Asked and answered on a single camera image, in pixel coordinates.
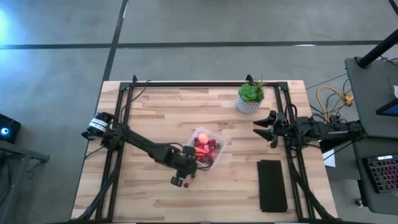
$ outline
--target white plant pot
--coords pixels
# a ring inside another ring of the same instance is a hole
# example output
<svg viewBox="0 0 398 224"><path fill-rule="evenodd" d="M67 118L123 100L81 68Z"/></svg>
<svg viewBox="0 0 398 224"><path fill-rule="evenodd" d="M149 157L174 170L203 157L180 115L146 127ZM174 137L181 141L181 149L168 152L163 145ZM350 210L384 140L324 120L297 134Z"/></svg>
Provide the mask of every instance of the white plant pot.
<svg viewBox="0 0 398 224"><path fill-rule="evenodd" d="M263 100L264 99L262 99L260 102L245 103L243 101L243 99L241 98L241 96L238 95L238 97L236 98L236 107L242 113L251 114L251 113L256 112L259 109Z"/></svg>

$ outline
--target potted plant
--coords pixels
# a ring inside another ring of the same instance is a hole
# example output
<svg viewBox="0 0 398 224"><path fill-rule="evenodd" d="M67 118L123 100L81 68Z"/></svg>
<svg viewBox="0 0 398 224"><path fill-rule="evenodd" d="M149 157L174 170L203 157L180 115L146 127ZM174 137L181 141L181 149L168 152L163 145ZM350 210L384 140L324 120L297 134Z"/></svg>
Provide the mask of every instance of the potted plant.
<svg viewBox="0 0 398 224"><path fill-rule="evenodd" d="M262 80L250 81L245 83L239 89L238 97L236 98L237 109L246 114L251 114L256 112L261 102L264 99L264 92L262 90L263 83Z"/></svg>

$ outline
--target black tablet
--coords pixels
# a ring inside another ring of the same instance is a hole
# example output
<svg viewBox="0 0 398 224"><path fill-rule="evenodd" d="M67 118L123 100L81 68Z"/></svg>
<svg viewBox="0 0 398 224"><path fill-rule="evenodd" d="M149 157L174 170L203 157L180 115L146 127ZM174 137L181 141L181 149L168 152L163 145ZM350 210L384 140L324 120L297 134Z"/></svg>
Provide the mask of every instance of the black tablet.
<svg viewBox="0 0 398 224"><path fill-rule="evenodd" d="M398 116L398 99L394 99L390 103L377 109L376 114L385 116Z"/></svg>

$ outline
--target speaker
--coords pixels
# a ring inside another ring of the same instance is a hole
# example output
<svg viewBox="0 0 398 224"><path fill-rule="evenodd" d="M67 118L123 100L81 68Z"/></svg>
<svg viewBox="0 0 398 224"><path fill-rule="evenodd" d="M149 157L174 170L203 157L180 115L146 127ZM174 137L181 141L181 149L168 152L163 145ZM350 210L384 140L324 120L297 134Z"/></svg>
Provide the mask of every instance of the speaker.
<svg viewBox="0 0 398 224"><path fill-rule="evenodd" d="M20 128L20 122L0 114L0 140L14 144Z"/></svg>

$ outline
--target black desk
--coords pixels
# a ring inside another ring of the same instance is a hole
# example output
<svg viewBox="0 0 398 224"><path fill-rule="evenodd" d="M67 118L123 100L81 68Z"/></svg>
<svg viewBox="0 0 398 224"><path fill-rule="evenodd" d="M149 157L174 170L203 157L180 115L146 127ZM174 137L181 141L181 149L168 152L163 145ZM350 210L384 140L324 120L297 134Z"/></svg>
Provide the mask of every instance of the black desk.
<svg viewBox="0 0 398 224"><path fill-rule="evenodd" d="M363 193L370 211L384 214L398 214L398 192L377 194L370 176L365 170L363 158L381 155L398 154L398 139L369 138L353 144L358 165Z"/></svg>
<svg viewBox="0 0 398 224"><path fill-rule="evenodd" d="M389 62L376 60L368 69L359 67L354 58L345 60L359 119L370 137L354 143L354 153L361 177L361 195L370 211L398 215L398 192L377 194L364 168L362 158L398 154L398 118L380 116L376 110L392 101L398 85L398 68Z"/></svg>

